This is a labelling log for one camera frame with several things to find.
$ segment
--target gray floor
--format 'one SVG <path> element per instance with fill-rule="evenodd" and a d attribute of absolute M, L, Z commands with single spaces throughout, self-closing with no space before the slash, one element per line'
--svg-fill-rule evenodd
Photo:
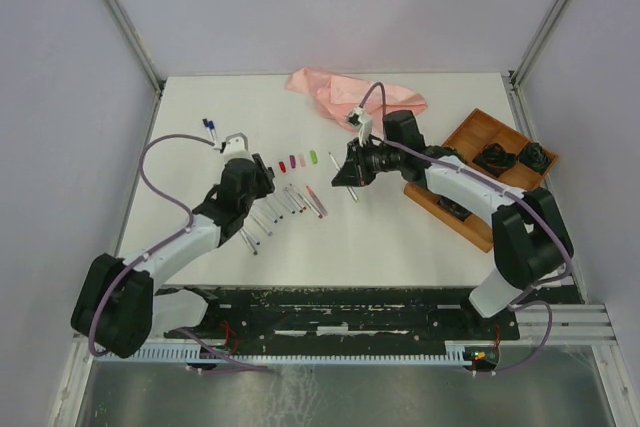
<path fill-rule="evenodd" d="M 525 353 L 503 348 L 508 364 Z M 614 426 L 589 348 L 473 379 L 443 367 L 291 366 L 198 376 L 95 362 L 77 426 Z"/>

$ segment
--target white wall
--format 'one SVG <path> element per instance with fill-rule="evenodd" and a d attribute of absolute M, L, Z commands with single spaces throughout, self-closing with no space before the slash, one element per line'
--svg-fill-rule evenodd
<path fill-rule="evenodd" d="M 0 0 L 0 425 L 45 425 L 153 93 L 100 0 Z"/>
<path fill-rule="evenodd" d="M 640 0 L 574 0 L 525 85 L 587 287 L 640 392 Z"/>
<path fill-rule="evenodd" d="M 122 0 L 167 75 L 515 69 L 552 0 Z"/>

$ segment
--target white table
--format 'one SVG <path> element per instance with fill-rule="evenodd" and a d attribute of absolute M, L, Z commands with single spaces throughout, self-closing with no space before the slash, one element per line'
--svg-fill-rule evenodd
<path fill-rule="evenodd" d="M 363 78 L 403 84 L 424 95 L 429 108 L 418 124 L 427 144 L 443 142 L 480 108 L 514 126 L 502 78 L 483 74 L 384 74 Z M 282 187 L 310 185 L 329 216 L 287 215 L 273 226 L 253 256 L 239 235 L 183 269 L 171 284 L 211 286 L 475 286 L 492 268 L 485 254 L 403 194 L 399 173 L 380 174 L 358 189 L 359 203 L 332 188 L 335 169 L 351 133 L 320 117 L 310 98 L 284 89 L 286 76 L 212 76 L 170 78 L 153 127 L 152 138 L 170 133 L 206 137 L 201 119 L 216 123 L 221 137 L 243 132 L 252 152 L 276 171 Z M 309 150 L 319 163 L 312 165 Z M 307 166 L 281 174 L 277 163 L 304 153 Z M 187 205 L 198 205 L 219 179 L 222 156 L 185 140 L 159 144 L 148 156 L 147 172 L 161 189 Z M 136 189 L 120 254 L 151 246 L 181 227 L 184 213 L 140 183 Z"/>

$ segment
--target brown wooden tray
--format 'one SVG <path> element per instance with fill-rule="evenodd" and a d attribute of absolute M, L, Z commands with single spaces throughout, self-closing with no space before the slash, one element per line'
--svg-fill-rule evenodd
<path fill-rule="evenodd" d="M 531 142 L 531 139 L 480 109 L 475 109 L 443 145 L 453 147 L 460 152 L 467 160 L 469 167 L 497 178 L 507 185 L 520 187 L 524 190 L 533 190 L 539 187 L 558 160 L 556 153 L 543 146 L 545 152 L 551 157 L 551 163 L 542 174 L 518 162 L 513 168 L 499 177 L 495 177 L 473 162 L 473 159 L 482 152 L 485 146 L 494 142 L 502 145 L 507 152 L 517 155 L 525 145 Z M 459 220 L 437 204 L 440 196 L 415 184 L 407 184 L 404 193 L 484 252 L 489 252 L 493 248 L 491 227 L 478 216 L 471 215 L 465 221 Z"/>

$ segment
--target pink towel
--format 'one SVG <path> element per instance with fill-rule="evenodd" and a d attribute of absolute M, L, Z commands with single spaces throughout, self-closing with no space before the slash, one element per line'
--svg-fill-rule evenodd
<path fill-rule="evenodd" d="M 289 76 L 285 88 L 313 96 L 324 117 L 334 119 L 345 129 L 354 131 L 353 126 L 346 122 L 347 115 L 362 100 L 371 84 L 373 81 L 370 80 L 305 67 Z M 384 87 L 387 93 L 387 113 L 405 109 L 417 115 L 427 108 L 424 97 L 413 90 L 398 84 L 384 84 Z M 380 89 L 371 94 L 365 107 L 373 117 L 376 130 L 382 132 Z"/>

